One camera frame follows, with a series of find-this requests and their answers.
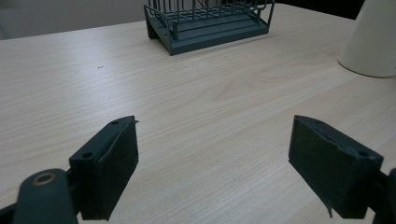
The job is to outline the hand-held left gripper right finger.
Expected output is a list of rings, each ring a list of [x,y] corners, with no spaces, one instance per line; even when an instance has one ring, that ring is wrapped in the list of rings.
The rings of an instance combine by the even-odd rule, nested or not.
[[[329,210],[363,218],[383,157],[321,120],[296,115],[289,162]]]

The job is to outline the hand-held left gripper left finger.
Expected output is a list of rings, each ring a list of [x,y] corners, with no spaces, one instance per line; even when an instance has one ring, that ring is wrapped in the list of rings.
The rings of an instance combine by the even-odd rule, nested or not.
[[[75,207],[84,220],[108,220],[138,164],[137,121],[115,119],[69,158]]]

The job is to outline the cream white container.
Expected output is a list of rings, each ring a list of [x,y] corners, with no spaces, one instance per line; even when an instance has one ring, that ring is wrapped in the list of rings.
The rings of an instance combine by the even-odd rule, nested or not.
[[[396,0],[365,0],[338,62],[369,77],[396,77]]]

